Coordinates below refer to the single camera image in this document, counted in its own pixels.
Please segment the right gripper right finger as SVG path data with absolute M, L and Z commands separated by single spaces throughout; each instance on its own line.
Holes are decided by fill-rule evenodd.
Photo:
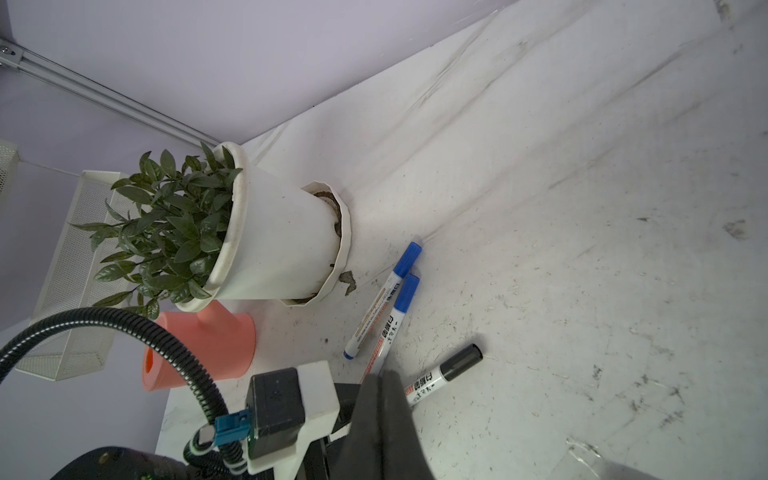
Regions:
M 380 432 L 384 479 L 433 479 L 404 393 L 394 371 L 381 375 Z

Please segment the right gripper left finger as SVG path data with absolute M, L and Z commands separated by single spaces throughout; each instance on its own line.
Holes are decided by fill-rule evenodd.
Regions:
M 332 479 L 384 480 L 385 378 L 388 372 L 368 375 L 360 386 L 350 430 L 332 471 Z

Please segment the white marker pen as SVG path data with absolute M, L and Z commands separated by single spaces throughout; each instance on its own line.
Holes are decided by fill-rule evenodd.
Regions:
M 390 311 L 388 320 L 381 331 L 376 347 L 363 373 L 363 377 L 376 375 L 381 372 L 413 301 L 419 283 L 420 278 L 416 275 L 406 275 L 401 291 L 398 294 L 394 307 Z
M 380 287 L 372 304 L 363 316 L 361 323 L 346 343 L 343 349 L 343 357 L 345 359 L 351 360 L 357 356 L 366 337 L 391 302 L 397 289 L 400 287 L 406 275 L 410 272 L 414 263 L 420 256 L 421 251 L 422 247 L 416 242 L 411 242 L 408 245 L 393 270 Z
M 483 352 L 474 343 L 466 346 L 444 362 L 426 371 L 405 389 L 406 400 L 413 407 L 440 390 L 483 360 Z

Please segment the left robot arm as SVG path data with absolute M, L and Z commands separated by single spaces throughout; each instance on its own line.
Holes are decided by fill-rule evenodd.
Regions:
M 248 479 L 233 475 L 214 451 L 185 463 L 126 447 L 100 447 L 65 465 L 53 479 Z

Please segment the pink watering can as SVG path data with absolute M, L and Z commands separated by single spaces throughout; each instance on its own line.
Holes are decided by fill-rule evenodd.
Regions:
M 256 327 L 246 313 L 232 313 L 213 301 L 196 313 L 162 312 L 157 324 L 181 341 L 215 381 L 241 377 L 251 365 Z M 169 361 L 150 348 L 143 356 L 142 386 L 145 391 L 167 390 L 186 384 Z

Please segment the potted green plant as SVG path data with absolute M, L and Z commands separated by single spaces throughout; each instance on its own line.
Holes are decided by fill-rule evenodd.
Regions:
M 163 151 L 140 157 L 137 173 L 112 190 L 135 210 L 112 223 L 82 225 L 102 260 L 98 282 L 129 288 L 99 300 L 156 319 L 162 302 L 198 312 L 219 300 L 309 302 L 329 280 L 342 247 L 334 194 L 309 192 L 252 166 L 231 142 L 182 161 Z

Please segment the lower white mesh shelf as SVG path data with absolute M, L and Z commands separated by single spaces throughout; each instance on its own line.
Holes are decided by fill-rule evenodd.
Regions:
M 56 313 L 89 307 L 129 288 L 124 280 L 98 282 L 94 275 L 101 261 L 117 253 L 114 238 L 91 249 L 90 234 L 76 224 L 112 223 L 109 210 L 133 213 L 130 202 L 111 189 L 126 175 L 120 172 L 85 170 L 80 175 L 65 224 L 38 297 L 30 323 Z M 104 328 L 78 328 L 54 335 L 25 355 L 16 370 L 50 381 L 87 375 L 104 368 L 116 332 Z

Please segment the white mesh shelf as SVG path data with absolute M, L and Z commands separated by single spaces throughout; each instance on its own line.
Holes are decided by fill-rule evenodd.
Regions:
M 0 141 L 0 201 L 4 205 L 10 196 L 13 183 L 17 176 L 20 163 L 18 146 L 6 141 Z
M 30 323 L 56 313 L 89 307 L 129 288 L 124 280 L 98 282 L 94 275 L 101 261 L 117 253 L 114 238 L 91 249 L 90 234 L 76 224 L 112 223 L 109 210 L 133 213 L 130 202 L 111 189 L 126 175 L 120 172 L 85 170 L 80 175 L 65 224 L 38 297 Z M 54 335 L 25 355 L 16 370 L 50 381 L 87 375 L 104 368 L 116 332 L 104 328 L 78 328 Z

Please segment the upper white mesh shelf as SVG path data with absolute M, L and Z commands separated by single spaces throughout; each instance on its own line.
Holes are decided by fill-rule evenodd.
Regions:
M 17 176 L 20 163 L 18 146 L 6 141 L 0 141 L 0 201 L 4 205 L 10 196 L 13 183 Z

